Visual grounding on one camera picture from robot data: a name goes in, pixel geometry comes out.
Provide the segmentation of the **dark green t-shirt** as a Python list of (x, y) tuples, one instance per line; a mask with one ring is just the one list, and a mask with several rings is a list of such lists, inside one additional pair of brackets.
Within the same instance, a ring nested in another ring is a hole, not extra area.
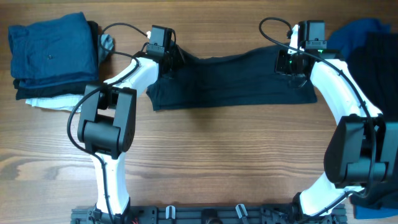
[(147, 88), (155, 111), (236, 105), (308, 104), (317, 97), (311, 82), (275, 72), (278, 45), (227, 57), (198, 58), (184, 52), (185, 65)]

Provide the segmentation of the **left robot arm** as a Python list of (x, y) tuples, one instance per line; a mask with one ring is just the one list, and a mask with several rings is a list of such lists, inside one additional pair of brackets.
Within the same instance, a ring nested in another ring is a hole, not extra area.
[(94, 163), (98, 200), (89, 219), (94, 223), (130, 223), (125, 157), (134, 139), (137, 97), (162, 75), (183, 66), (181, 48), (149, 44), (131, 63), (103, 84), (88, 85), (81, 109), (78, 140)]

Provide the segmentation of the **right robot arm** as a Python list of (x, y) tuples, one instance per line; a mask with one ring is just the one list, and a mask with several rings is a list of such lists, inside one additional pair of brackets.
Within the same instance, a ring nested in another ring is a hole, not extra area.
[(336, 121), (323, 174), (297, 194), (291, 217), (329, 215), (349, 198), (362, 219), (397, 214), (397, 120), (388, 118), (364, 94), (339, 51), (328, 49), (323, 21), (290, 26), (279, 52), (278, 73), (312, 84)]

